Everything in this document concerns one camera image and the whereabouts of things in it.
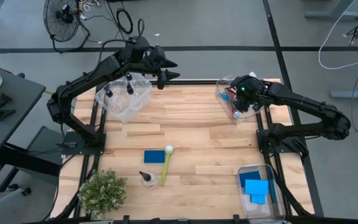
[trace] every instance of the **electric fan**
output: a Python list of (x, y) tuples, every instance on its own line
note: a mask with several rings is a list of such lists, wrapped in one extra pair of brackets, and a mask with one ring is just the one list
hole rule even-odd
[[(70, 52), (84, 46), (91, 35), (89, 30), (79, 20), (78, 0), (46, 0), (44, 6), (44, 24), (52, 39), (53, 49), (57, 52)], [(78, 26), (82, 26), (87, 34), (82, 44), (74, 49), (57, 50), (55, 41), (66, 42), (77, 33)]]

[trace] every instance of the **yellow brush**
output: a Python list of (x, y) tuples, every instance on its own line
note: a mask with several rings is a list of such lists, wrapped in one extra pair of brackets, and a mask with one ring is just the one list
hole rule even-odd
[(167, 145), (165, 147), (165, 164), (164, 164), (164, 170), (162, 171), (162, 176), (161, 176), (161, 182), (160, 182), (161, 187), (163, 187), (165, 185), (165, 179), (167, 178), (169, 156), (171, 156), (172, 152), (173, 152), (173, 147), (170, 145)]

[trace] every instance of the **gray floor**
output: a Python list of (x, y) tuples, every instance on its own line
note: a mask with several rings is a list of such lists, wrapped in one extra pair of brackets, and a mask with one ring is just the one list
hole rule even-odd
[[(306, 10), (330, 10), (337, 1), (270, 0), (274, 22), (281, 46), (319, 46), (331, 29), (333, 21), (309, 20)], [(256, 0), (145, 0), (125, 2), (133, 20), (145, 20), (144, 35), (152, 44), (165, 46), (249, 45), (272, 46), (269, 26), (262, 1)], [(43, 1), (5, 0), (0, 11), (0, 48), (51, 48), (52, 43), (42, 21)], [(113, 10), (119, 3), (112, 4)], [(358, 10), (358, 1), (352, 9)], [(105, 8), (93, 7), (86, 16), (106, 14)], [(111, 21), (94, 18), (85, 22), (92, 40), (112, 39), (117, 32)], [(340, 22), (327, 45), (343, 46), (350, 38), (343, 34), (357, 22)], [(59, 47), (78, 45), (83, 33)], [(98, 46), (88, 42), (87, 47)], [(72, 80), (96, 63), (97, 53), (72, 54), (0, 54), (0, 66), (14, 73), (23, 72), (26, 78), (55, 90), (65, 80)], [(218, 78), (225, 75), (244, 75), (251, 71), (261, 78), (281, 78), (275, 52), (216, 51), (167, 52), (177, 64), (182, 78)], [(335, 104), (350, 116), (349, 100), (332, 100), (330, 90), (351, 90), (358, 66), (342, 70), (325, 70), (319, 66), (317, 52), (285, 52), (293, 90), (319, 101)], [(323, 63), (340, 66), (358, 61), (358, 52), (323, 52)], [(44, 95), (30, 115), (9, 140), (26, 147), (42, 125), (58, 131), (46, 109)], [(316, 121), (301, 113), (303, 123)], [(358, 101), (354, 102), (354, 121), (358, 127)], [(315, 139), (308, 141), (311, 162), (316, 177), (324, 214), (327, 217), (358, 218), (358, 135), (344, 141)], [(5, 167), (0, 182), (8, 171)], [(22, 197), (0, 208), (0, 223), (40, 220), (50, 209), (55, 186), (46, 184), (23, 172), (14, 182), (33, 188), (30, 197)]]

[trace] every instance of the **white brush head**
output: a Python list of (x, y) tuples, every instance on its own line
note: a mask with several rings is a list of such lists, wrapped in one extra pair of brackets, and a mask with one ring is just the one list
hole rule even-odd
[(166, 153), (172, 153), (173, 152), (173, 146), (170, 146), (170, 145), (165, 146), (165, 152)]

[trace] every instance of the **plastic bin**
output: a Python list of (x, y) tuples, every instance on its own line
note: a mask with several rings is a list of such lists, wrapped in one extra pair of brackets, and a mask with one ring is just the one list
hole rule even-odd
[[(259, 172), (261, 180), (268, 181), (268, 194), (265, 196), (265, 204), (252, 203), (250, 195), (245, 194), (241, 186), (240, 174)], [(251, 164), (243, 166), (237, 173), (237, 184), (246, 218), (250, 223), (278, 223), (284, 219), (279, 188), (274, 179), (273, 169), (267, 164)]]
[(228, 87), (230, 87), (230, 83), (233, 81), (234, 78), (232, 78), (230, 75), (223, 77), (219, 79), (216, 82), (216, 98), (220, 102), (221, 106), (225, 110), (227, 116), (234, 124), (239, 124), (246, 119), (252, 117), (253, 115), (260, 112), (260, 110), (263, 109), (263, 107), (259, 109), (255, 109), (256, 107), (249, 108), (247, 112), (241, 113), (240, 111), (236, 110), (233, 105), (233, 100), (235, 99), (235, 95), (232, 94), (229, 90), (227, 90)]
[(129, 74), (109, 82), (97, 92), (95, 98), (104, 109), (125, 124), (150, 102), (151, 90), (152, 84), (141, 74)]

